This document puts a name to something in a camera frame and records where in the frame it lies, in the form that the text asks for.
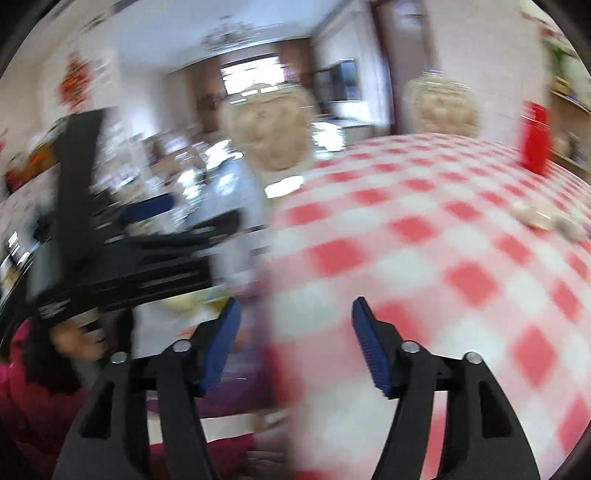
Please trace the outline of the person left hand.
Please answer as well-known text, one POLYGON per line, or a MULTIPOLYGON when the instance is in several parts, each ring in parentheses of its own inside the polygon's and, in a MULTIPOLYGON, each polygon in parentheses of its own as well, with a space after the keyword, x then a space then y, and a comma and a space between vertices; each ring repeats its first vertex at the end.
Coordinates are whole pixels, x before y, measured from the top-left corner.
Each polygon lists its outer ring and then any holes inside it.
POLYGON ((95 310, 51 327, 49 338, 55 350, 72 361, 98 361, 108 350, 100 315, 95 310))

